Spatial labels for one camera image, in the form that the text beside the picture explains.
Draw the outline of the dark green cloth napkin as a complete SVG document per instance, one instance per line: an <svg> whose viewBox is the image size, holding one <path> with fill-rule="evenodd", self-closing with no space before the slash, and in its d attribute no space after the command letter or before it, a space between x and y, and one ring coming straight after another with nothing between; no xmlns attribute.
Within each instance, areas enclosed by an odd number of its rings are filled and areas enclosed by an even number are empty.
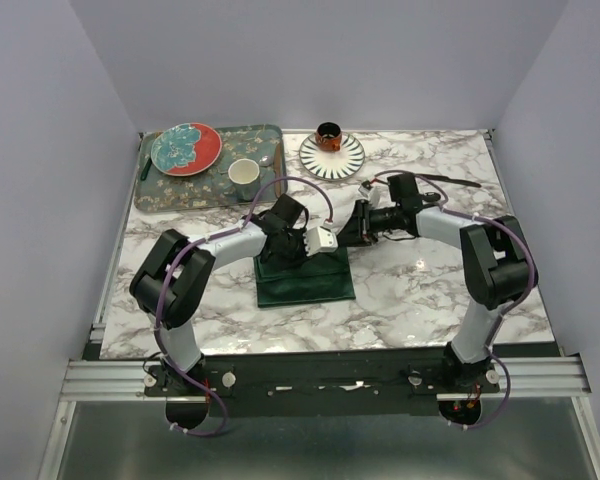
<svg viewBox="0 0 600 480"><path fill-rule="evenodd" d="M253 265L261 309L356 299L345 247L294 264L256 257Z"/></svg>

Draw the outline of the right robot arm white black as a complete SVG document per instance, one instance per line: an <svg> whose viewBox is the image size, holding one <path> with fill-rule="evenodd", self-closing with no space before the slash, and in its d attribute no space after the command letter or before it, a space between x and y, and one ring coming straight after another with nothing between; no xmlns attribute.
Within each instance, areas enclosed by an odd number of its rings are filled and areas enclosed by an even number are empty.
<svg viewBox="0 0 600 480"><path fill-rule="evenodd" d="M457 212L447 207L448 195L432 179L399 170L384 175L393 205L375 208L369 197L356 201L338 244L371 246L381 234L401 230L460 250L470 302L439 371L447 389L463 391L476 380L474 365L490 357L504 316L537 286L535 262L516 217Z"/></svg>

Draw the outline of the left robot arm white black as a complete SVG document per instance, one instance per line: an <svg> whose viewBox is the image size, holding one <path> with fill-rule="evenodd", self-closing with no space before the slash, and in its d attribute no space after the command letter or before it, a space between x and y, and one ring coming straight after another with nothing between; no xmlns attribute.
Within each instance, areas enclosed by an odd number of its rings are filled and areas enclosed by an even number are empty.
<svg viewBox="0 0 600 480"><path fill-rule="evenodd" d="M239 260L279 260L284 266L306 258L303 228L295 224L308 210L284 194L274 205L237 225L191 240L164 231L133 277L129 293L153 317L153 330L171 367L167 382L181 395L194 393L202 380L192 318L211 274Z"/></svg>

